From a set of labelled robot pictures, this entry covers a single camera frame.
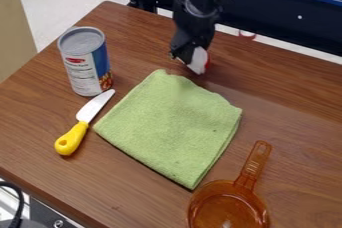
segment transparent orange plastic cup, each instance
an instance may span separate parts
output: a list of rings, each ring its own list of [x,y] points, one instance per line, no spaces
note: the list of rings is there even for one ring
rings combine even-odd
[[[198,189],[188,208],[190,228],[266,228],[270,221],[266,206],[253,193],[255,182],[272,150],[257,141],[240,176],[233,182],[218,180]]]

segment black cable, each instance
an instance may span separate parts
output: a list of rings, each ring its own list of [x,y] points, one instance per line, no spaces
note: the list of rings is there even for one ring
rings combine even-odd
[[[0,182],[0,187],[8,187],[13,189],[18,194],[19,199],[19,206],[18,209],[12,219],[12,222],[8,228],[20,228],[21,224],[21,215],[23,213],[25,201],[24,201],[24,195],[19,189],[19,187],[15,186],[14,184],[8,183],[8,182]]]

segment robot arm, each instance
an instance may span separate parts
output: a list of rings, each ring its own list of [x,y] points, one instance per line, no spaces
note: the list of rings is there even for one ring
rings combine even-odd
[[[230,3],[232,0],[174,0],[173,20],[177,31],[171,41],[170,56],[195,73],[204,73],[215,23]]]

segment green towel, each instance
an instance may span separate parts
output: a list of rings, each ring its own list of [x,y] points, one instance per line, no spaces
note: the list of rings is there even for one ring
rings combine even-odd
[[[194,189],[226,149],[241,109],[190,80],[157,70],[94,130],[171,180]]]

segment table surface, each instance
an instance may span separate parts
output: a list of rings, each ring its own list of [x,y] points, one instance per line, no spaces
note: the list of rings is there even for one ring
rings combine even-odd
[[[342,225],[342,67],[217,33],[204,76],[167,58],[169,18],[104,2],[77,25],[107,36],[115,97],[156,69],[184,75],[243,108],[230,146],[202,184],[235,179],[256,140],[274,147],[255,192],[272,227]],[[56,42],[0,85],[0,177],[86,227],[184,228],[191,192],[89,130],[75,155],[53,143],[88,101],[76,95]]]

